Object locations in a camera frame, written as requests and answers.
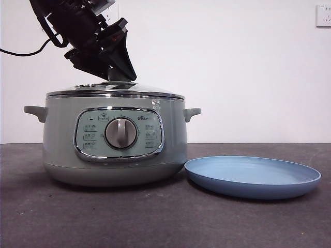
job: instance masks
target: electrical socket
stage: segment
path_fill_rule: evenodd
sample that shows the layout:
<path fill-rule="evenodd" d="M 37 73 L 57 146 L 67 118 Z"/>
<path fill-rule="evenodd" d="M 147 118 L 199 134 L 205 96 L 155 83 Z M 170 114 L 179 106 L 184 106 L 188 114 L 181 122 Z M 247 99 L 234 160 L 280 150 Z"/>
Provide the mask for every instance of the electrical socket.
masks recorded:
<path fill-rule="evenodd" d="M 317 5 L 316 27 L 331 27 L 331 5 Z"/>

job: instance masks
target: brand logo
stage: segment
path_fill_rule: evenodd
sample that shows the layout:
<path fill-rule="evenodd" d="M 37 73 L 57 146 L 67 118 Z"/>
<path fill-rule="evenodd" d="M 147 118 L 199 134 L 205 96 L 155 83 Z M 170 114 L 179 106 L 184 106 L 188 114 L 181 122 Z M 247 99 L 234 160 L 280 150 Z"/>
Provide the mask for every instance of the brand logo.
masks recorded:
<path fill-rule="evenodd" d="M 138 116 L 138 120 L 148 120 L 148 117 L 145 117 L 145 116 Z"/>

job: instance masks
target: control panel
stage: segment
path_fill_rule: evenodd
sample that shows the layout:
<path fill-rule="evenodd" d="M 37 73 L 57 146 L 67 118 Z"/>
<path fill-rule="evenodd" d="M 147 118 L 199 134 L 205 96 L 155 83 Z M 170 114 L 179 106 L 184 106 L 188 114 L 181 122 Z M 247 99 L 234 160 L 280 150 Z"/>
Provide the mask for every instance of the control panel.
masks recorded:
<path fill-rule="evenodd" d="M 135 107 L 98 107 L 83 111 L 74 144 L 84 158 L 114 159 L 160 152 L 164 143 L 160 115 Z"/>

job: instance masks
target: plate rim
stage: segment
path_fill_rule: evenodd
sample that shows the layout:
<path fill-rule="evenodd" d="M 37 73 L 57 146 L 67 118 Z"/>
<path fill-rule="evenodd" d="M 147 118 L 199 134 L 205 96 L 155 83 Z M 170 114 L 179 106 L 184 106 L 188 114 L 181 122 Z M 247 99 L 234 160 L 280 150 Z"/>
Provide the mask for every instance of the plate rim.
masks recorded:
<path fill-rule="evenodd" d="M 254 158 L 254 159 L 276 160 L 276 161 L 281 161 L 281 162 L 287 162 L 287 163 L 290 163 L 290 164 L 296 164 L 296 165 L 300 165 L 300 166 L 306 167 L 308 169 L 314 170 L 315 172 L 318 173 L 319 176 L 316 179 L 305 181 L 305 182 L 300 182 L 300 183 L 286 183 L 286 184 L 250 183 L 250 182 L 237 182 L 237 181 L 229 181 L 229 180 L 224 180 L 224 179 L 217 179 L 217 178 L 207 177 L 207 176 L 203 176 L 203 175 L 197 174 L 195 172 L 192 172 L 191 170 L 189 170 L 187 168 L 187 163 L 189 163 L 190 161 L 193 161 L 193 160 L 200 160 L 200 159 L 207 159 L 207 158 L 224 158 L 224 157 L 227 157 L 227 158 Z M 263 186 L 267 186 L 267 185 L 268 186 L 301 185 L 301 184 L 309 184 L 309 183 L 312 183 L 312 182 L 316 182 L 316 181 L 319 181 L 322 178 L 322 174 L 317 169 L 314 169 L 314 168 L 312 168 L 310 166 L 307 166 L 307 165 L 298 164 L 298 163 L 294 163 L 294 162 L 287 161 L 287 160 L 271 159 L 271 158 L 263 158 L 263 157 L 253 157 L 253 156 L 227 156 L 227 155 L 224 155 L 224 156 L 199 157 L 199 158 L 195 158 L 195 159 L 191 159 L 191 160 L 186 161 L 185 164 L 184 164 L 184 168 L 189 173 L 192 173 L 192 174 L 195 174 L 197 176 L 204 177 L 204 178 L 207 178 L 207 179 L 223 181 L 223 182 L 230 182 L 230 183 L 242 183 L 242 184 L 249 184 L 249 185 L 263 185 Z"/>

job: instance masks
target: black cable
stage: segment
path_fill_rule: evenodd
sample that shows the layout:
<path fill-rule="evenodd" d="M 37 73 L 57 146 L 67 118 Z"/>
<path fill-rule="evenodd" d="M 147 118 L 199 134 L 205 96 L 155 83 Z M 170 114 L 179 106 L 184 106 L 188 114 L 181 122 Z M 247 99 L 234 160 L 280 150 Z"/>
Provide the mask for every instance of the black cable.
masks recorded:
<path fill-rule="evenodd" d="M 45 43 L 41 46 L 41 48 L 36 51 L 36 52 L 33 52 L 33 53 L 25 53 L 25 54 L 21 54 L 21 53 L 13 53 L 13 52 L 9 52 L 9 51 L 6 51 L 4 49 L 1 49 L 0 48 L 0 52 L 3 52 L 3 53 L 7 53 L 7 54 L 10 54 L 10 55 L 14 55 L 14 56 L 19 56 L 19 57 L 28 57 L 28 56 L 33 56 L 33 55 L 36 55 L 38 53 L 40 53 L 47 45 L 48 42 L 50 42 L 51 39 L 48 39 L 47 41 L 45 41 Z"/>

